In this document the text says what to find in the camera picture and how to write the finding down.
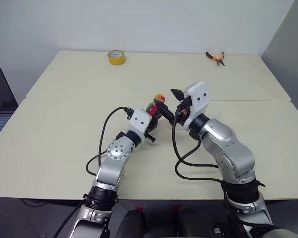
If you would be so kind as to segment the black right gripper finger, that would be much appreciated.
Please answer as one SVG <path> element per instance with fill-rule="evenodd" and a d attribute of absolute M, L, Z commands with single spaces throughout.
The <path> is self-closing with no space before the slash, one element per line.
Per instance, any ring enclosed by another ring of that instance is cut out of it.
<path fill-rule="evenodd" d="M 174 122 L 174 113 L 168 108 L 168 106 L 164 102 L 155 99 L 154 103 L 162 116 L 164 116 L 169 122 Z"/>
<path fill-rule="evenodd" d="M 170 89 L 170 91 L 172 92 L 172 94 L 175 96 L 175 98 L 178 101 L 184 100 L 184 92 L 182 90 L 179 90 L 179 89 Z"/>

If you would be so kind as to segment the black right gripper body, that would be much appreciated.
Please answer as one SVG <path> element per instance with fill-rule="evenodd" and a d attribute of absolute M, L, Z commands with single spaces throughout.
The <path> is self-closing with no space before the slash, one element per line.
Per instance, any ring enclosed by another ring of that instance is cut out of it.
<path fill-rule="evenodd" d="M 191 106 L 192 106 L 192 100 L 190 96 L 184 98 L 177 106 L 177 109 L 175 112 L 175 119 L 176 119 L 176 122 L 181 126 L 184 126 L 184 123 L 188 119 L 191 112 L 190 110 Z"/>

